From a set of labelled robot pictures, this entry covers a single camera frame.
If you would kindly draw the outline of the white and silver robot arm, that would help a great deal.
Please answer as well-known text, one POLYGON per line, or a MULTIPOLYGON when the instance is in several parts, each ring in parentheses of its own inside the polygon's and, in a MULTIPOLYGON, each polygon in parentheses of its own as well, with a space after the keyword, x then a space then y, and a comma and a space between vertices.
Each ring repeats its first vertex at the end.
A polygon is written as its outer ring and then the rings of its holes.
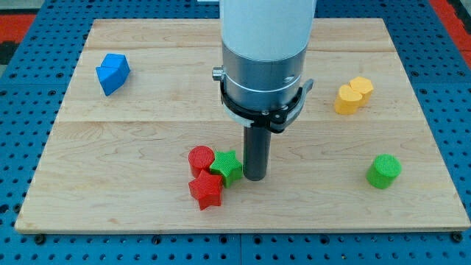
POLYGON ((297 96, 316 0, 222 0, 223 100, 278 110, 297 96))

